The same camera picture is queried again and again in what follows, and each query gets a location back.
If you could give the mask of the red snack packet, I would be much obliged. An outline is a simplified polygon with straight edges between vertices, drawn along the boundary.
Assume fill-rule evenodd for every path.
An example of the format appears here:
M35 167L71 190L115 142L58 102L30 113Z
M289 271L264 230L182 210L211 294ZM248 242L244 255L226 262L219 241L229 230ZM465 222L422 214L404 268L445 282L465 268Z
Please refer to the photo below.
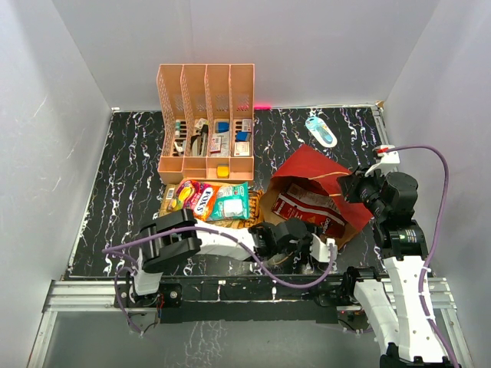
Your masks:
M284 220L297 218L312 223L329 238L342 238L347 225L330 196L321 194L317 189L312 192L308 187L293 182L280 192L272 212Z

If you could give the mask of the orange snack packet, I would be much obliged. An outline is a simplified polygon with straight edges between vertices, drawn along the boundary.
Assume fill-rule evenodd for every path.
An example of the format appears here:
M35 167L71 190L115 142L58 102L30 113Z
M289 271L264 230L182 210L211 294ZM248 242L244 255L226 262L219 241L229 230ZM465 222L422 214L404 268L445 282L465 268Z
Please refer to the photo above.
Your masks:
M251 228L254 225L264 221L264 215L260 209L260 199L264 194L263 190L249 190L249 218L248 219L228 219L213 222L214 225L218 225L226 228Z

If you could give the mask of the teal white snack packet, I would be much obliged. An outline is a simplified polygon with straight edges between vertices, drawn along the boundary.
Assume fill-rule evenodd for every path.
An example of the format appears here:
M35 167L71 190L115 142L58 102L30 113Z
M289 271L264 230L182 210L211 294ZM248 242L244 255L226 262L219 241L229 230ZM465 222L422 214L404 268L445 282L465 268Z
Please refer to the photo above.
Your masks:
M248 219L249 216L248 183L220 186L208 220L214 222L230 219Z

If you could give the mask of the red orange candy bag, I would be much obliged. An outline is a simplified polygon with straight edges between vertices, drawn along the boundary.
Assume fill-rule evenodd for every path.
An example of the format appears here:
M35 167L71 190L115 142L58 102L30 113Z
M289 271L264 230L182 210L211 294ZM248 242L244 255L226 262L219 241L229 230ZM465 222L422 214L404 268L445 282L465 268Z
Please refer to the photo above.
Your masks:
M196 219L206 222L213 212L220 186L196 180L183 180L174 190L167 210L190 209Z

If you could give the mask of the gold snack packet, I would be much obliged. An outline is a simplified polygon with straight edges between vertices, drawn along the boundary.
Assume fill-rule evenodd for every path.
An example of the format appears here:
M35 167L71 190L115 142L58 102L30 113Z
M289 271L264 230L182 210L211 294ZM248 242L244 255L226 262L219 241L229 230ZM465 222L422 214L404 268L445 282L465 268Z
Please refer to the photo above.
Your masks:
M180 209L178 200L175 196L175 191L179 188L178 184L168 184L166 186L163 200L160 205L159 217L163 217L170 212L175 212Z

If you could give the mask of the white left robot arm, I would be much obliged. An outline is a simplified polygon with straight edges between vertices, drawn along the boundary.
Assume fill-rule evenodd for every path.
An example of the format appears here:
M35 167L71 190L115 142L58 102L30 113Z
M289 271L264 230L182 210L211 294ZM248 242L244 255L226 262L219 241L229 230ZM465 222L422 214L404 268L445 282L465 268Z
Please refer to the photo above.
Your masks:
M197 219L189 209L160 217L142 227L137 271L129 290L131 301L143 306L158 297L160 279L172 268L197 254L246 261L256 255L270 259L276 255L310 255L319 260L328 248L318 236L318 227L296 218L278 225L260 222L248 228L213 225Z

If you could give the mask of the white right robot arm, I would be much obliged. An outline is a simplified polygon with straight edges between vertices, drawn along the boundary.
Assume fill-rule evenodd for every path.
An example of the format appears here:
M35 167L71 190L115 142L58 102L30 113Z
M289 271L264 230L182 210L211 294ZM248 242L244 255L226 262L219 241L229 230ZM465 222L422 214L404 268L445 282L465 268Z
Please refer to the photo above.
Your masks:
M373 216L392 294L371 269L350 267L343 298L360 304L381 350L381 367L458 367L451 346L438 330L430 299L426 240L414 220L418 184L401 172L357 168L338 179L346 202L360 203Z

